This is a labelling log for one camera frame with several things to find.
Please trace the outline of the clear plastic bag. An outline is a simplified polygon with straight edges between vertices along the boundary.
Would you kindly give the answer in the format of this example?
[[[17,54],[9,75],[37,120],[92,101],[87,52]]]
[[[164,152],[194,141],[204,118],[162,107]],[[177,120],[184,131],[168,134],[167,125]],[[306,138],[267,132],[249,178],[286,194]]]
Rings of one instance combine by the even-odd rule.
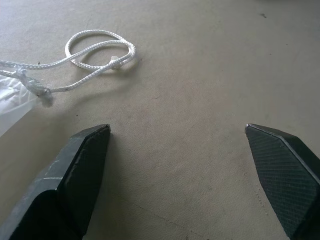
[[[38,103],[18,80],[0,75],[0,137]]]

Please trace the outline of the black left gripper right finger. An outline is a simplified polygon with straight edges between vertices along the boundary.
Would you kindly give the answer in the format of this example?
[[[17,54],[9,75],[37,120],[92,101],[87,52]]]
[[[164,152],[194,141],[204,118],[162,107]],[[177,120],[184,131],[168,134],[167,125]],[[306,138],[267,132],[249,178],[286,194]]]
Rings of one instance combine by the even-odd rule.
[[[290,240],[320,240],[320,159],[296,136],[247,124],[265,195]]]

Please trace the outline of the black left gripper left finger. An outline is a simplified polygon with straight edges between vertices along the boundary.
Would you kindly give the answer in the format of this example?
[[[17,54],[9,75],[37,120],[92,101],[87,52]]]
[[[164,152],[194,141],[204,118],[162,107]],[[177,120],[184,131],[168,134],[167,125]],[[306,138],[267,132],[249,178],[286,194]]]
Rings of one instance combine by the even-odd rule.
[[[0,226],[0,240],[82,240],[100,191],[111,128],[71,136]]]

